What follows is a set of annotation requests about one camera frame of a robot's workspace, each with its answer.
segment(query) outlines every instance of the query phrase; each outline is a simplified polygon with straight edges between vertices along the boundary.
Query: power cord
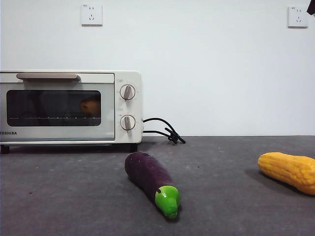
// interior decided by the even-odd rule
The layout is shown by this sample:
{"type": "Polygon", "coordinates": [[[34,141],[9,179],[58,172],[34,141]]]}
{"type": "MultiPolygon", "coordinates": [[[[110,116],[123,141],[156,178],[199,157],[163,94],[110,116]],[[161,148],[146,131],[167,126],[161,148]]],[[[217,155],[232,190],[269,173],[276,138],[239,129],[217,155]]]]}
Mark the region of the power cord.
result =
{"type": "Polygon", "coordinates": [[[159,121],[162,121],[164,122],[165,124],[168,125],[169,128],[165,128],[165,130],[167,132],[169,132],[170,134],[165,134],[163,132],[160,132],[160,131],[156,131],[156,130],[144,130],[143,133],[157,133],[157,134],[161,134],[161,135],[164,135],[168,138],[169,141],[172,141],[173,143],[177,144],[177,141],[181,141],[182,144],[185,144],[186,141],[184,139],[181,138],[181,136],[179,136],[179,134],[175,131],[175,129],[165,120],[161,119],[161,118],[149,118],[149,119],[145,119],[143,121],[143,123],[145,122],[148,122],[148,121],[151,121],[151,120],[159,120],[159,121]]]}

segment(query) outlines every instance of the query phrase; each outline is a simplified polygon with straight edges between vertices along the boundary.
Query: oven door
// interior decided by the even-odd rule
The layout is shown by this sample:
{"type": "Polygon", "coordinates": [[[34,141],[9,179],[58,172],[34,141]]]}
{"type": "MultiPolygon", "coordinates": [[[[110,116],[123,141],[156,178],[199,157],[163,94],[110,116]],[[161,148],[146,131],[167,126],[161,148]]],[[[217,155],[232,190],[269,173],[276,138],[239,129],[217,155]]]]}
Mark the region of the oven door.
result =
{"type": "Polygon", "coordinates": [[[0,141],[115,139],[114,74],[1,74],[0,141]]]}

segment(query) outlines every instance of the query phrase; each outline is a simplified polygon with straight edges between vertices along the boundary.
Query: gray table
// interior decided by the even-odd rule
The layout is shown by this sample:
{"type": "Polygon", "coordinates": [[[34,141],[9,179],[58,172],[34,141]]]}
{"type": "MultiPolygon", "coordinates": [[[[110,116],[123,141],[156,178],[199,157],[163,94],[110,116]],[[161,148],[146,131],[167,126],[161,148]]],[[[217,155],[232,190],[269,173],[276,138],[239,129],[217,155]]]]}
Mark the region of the gray table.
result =
{"type": "Polygon", "coordinates": [[[182,194],[166,220],[124,171],[127,149],[14,147],[2,155],[1,235],[283,235],[315,233],[315,198],[263,175],[269,151],[315,157],[315,137],[147,137],[182,194]]]}

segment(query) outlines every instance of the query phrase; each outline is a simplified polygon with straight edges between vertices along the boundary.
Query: white toaster oven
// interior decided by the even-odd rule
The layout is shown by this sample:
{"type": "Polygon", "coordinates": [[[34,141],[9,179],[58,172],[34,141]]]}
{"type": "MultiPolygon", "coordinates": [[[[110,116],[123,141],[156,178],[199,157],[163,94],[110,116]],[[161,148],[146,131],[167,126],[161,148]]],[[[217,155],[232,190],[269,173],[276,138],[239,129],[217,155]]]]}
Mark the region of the white toaster oven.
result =
{"type": "Polygon", "coordinates": [[[141,76],[135,71],[0,72],[1,152],[11,145],[141,142],[141,76]]]}

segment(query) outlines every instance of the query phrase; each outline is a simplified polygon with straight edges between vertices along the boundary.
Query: green stem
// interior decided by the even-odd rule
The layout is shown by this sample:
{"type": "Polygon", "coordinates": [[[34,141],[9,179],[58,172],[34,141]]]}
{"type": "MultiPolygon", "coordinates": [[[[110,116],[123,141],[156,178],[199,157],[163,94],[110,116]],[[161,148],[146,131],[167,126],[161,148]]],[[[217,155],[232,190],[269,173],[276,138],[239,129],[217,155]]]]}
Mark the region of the green stem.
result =
{"type": "Polygon", "coordinates": [[[170,219],[177,216],[178,206],[181,203],[179,191],[174,186],[166,185],[158,188],[160,192],[156,192],[156,205],[164,215],[170,219]]]}

